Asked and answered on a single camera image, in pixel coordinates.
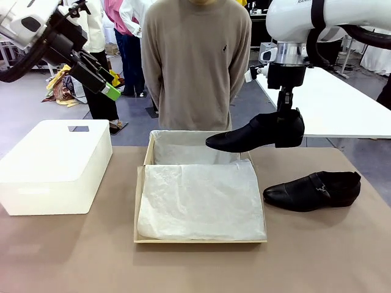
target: beige sweater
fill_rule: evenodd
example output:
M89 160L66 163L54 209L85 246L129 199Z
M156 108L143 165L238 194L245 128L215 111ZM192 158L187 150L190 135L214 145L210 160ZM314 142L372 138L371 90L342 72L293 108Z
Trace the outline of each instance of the beige sweater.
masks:
M158 0L142 28L142 68L162 128L228 130L250 54L251 20L235 0Z

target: white storage box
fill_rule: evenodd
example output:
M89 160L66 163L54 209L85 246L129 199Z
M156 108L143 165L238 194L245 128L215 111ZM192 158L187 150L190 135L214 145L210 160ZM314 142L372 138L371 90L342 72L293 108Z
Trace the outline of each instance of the white storage box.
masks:
M0 161L0 203L9 215L86 214L111 155L107 120L42 121Z
M249 153L233 154L212 150L205 145L207 137L218 132L213 131L152 131L145 155L144 166L137 170L136 200L134 208L134 242L135 243L264 243L266 240L265 214L263 200L260 196L265 239L264 240L161 240L141 235L138 231L141 198L145 184L146 165L214 165L229 164L237 160L249 159Z

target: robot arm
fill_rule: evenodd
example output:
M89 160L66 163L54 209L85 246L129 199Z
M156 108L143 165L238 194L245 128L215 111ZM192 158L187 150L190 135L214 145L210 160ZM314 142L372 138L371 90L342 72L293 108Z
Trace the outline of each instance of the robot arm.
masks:
M0 81L16 81L43 59L54 66L68 64L69 74L88 89L116 100L120 92L111 85L113 77L82 48L87 34L76 21L82 10L90 14L84 0L71 7L53 0L1 1L0 34L21 49L31 48L12 68L0 71Z
M391 49L391 36L366 31L360 26L391 30L391 0L273 0L266 27L277 48L263 55L267 68L252 68L246 80L257 73L268 77L268 87L280 90L277 111L290 110L293 88L302 85L306 66L327 67L319 55L318 41L332 42L345 30L356 40ZM306 45L308 60L303 55Z

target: pink shirt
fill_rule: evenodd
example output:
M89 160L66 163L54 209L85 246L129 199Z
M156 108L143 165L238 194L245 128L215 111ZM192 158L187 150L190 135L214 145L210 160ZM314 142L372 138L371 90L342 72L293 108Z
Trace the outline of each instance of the pink shirt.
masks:
M114 23L115 29L123 35L132 35L126 28L120 16L120 8L123 0L104 0L104 11L108 18Z

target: open cardboard box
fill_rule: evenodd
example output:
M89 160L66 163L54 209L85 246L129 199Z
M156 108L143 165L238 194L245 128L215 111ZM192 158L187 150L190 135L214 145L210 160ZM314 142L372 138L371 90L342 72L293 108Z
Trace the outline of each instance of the open cardboard box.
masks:
M155 146L155 138L154 136L150 136L150 141L147 148L147 154L145 155L144 165L142 167L138 167L137 169L137 186L136 186L136 200L135 200L135 207L134 207L134 243L192 243L192 244L218 244L218 243L265 243L267 240L244 240L244 241L214 241L214 240L186 240L186 241L173 241L173 240L161 240L161 239L154 239L149 237L144 237L143 235L139 234L137 224L139 220L139 214L140 214L140 206L141 206L141 196L144 189L144 180L145 180L145 166L146 165L155 165L155 158L154 158L154 146ZM249 159L252 162L250 153L241 153L240 159ZM263 199L260 198L262 210L265 210L263 208ZM265 213L263 213L263 223L265 224L265 232L266 232L266 222L265 222Z

